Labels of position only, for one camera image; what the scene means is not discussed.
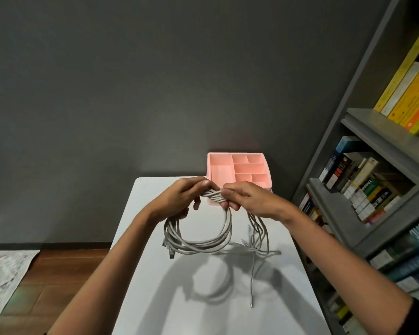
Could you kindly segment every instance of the white patterned rug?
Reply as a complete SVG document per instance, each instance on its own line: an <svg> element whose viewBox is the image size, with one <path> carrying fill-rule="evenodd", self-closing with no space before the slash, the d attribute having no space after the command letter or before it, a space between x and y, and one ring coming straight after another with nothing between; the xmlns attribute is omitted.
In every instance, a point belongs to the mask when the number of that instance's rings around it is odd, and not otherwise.
<svg viewBox="0 0 419 335"><path fill-rule="evenodd" d="M0 313L39 251L0 251Z"/></svg>

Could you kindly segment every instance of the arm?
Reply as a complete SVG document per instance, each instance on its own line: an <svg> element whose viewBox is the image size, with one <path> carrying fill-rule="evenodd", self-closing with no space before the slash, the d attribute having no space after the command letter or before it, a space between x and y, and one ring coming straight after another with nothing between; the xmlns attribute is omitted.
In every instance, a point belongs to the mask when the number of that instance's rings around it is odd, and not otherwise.
<svg viewBox="0 0 419 335"><path fill-rule="evenodd" d="M111 334L128 285L155 226L169 216L186 217L193 200L197 210L200 194L209 188L219 189L204 177L180 179L144 207L48 334Z"/></svg>
<svg viewBox="0 0 419 335"><path fill-rule="evenodd" d="M222 195L260 217L280 221L337 290L369 334L394 335L412 298L340 244L292 203L251 182L226 184Z"/></svg>

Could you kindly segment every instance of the cable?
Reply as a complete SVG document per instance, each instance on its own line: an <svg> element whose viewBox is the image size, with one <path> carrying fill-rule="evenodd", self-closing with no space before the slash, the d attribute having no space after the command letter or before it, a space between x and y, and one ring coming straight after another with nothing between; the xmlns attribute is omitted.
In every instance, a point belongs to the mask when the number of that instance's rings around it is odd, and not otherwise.
<svg viewBox="0 0 419 335"><path fill-rule="evenodd" d="M214 189L210 189L203 193L201 196L208 197L212 201L217 203L226 202L225 198L221 195L220 190L216 191ZM192 255L197 253L222 253L221 250L225 248L226 245L240 245L236 242L231 241L231 235L233 233L232 230L232 215L231 209L228 207L224 209L225 212L225 221L222 227L222 230L219 234L206 241L188 241L184 240L181 237L181 232L179 228L179 219L177 216L171 216L170 218L166 219L164 223L164 240L163 246L169 249L169 258L173 259L175 253L184 254L184 255ZM253 265L251 266L251 278L250 278L250 295L251 295L251 302L250 308L253 307L253 272L255 268L255 261L256 255L264 255L263 258L267 257L270 253L278 254L277 251L270 251L268 247L268 232L267 227L262 222L260 217L254 216L251 213L247 212L248 220L250 221L250 225L253 228L253 232L251 233L249 241L242 240L244 250L243 253L252 252L253 253ZM266 240L267 249L263 251L261 249L262 242Z"/></svg>

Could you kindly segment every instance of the forearm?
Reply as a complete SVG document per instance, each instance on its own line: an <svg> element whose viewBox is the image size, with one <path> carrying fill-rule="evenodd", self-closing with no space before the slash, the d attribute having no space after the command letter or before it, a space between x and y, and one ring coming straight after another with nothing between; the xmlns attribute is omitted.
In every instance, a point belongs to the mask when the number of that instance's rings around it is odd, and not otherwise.
<svg viewBox="0 0 419 335"><path fill-rule="evenodd" d="M369 334L397 333L412 303L407 293L299 210L283 224Z"/></svg>
<svg viewBox="0 0 419 335"><path fill-rule="evenodd" d="M49 335L111 334L154 223L142 210L52 326Z"/></svg>

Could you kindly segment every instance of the black sleeve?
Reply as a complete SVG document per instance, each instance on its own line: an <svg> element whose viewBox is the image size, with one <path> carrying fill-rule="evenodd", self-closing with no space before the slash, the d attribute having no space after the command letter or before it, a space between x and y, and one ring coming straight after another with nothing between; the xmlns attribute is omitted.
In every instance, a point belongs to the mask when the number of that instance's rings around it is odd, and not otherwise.
<svg viewBox="0 0 419 335"><path fill-rule="evenodd" d="M419 331L419 301L413 299L410 311L408 312L402 327L400 327L397 335L417 334Z"/></svg>

